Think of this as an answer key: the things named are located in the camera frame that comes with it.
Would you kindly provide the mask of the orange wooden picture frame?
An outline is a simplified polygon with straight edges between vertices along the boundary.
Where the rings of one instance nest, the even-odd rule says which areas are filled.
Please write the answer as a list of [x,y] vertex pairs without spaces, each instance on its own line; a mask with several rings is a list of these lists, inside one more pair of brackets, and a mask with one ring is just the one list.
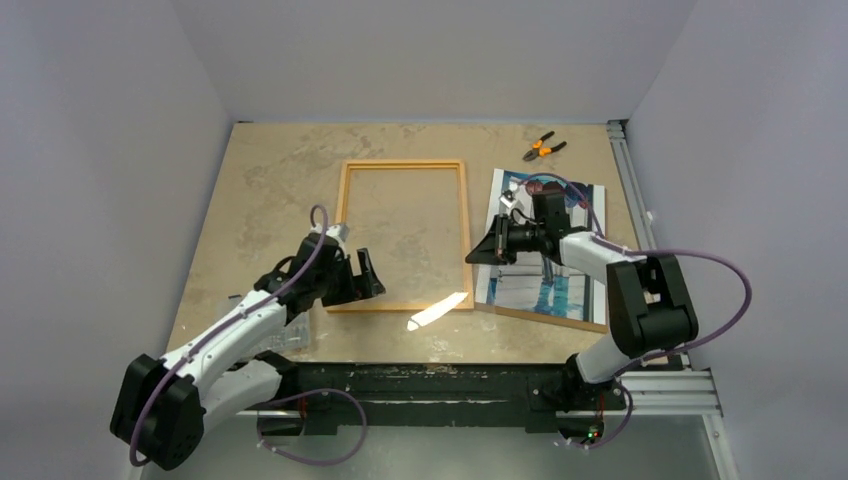
[[338,313],[474,308],[467,174],[458,159],[348,160],[341,168],[336,233],[385,288]]

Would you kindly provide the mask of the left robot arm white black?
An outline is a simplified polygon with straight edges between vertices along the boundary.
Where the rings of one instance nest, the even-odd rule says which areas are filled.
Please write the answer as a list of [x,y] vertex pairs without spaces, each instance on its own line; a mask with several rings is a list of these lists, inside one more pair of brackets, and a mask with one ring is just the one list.
[[315,303],[337,306],[385,293],[370,253],[357,250],[355,274],[344,224],[312,227],[297,252],[261,275],[220,320],[184,345],[127,367],[109,430],[130,448],[130,462],[173,470],[221,421],[257,405],[284,409],[311,396],[299,367],[280,354],[249,350],[305,316]]

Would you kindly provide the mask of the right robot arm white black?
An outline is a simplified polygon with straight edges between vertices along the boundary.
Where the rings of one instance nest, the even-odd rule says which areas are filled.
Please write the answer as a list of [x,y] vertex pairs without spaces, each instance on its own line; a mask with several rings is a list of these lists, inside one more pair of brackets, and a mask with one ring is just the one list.
[[626,253],[604,244],[598,234],[572,225],[562,192],[533,195],[532,209],[532,217],[524,221],[495,215],[466,263],[511,265],[521,252],[538,253],[601,282],[608,315],[607,334],[572,355],[560,380],[540,391],[542,398],[565,409],[584,407],[646,354],[670,351],[696,338],[697,317],[675,255]]

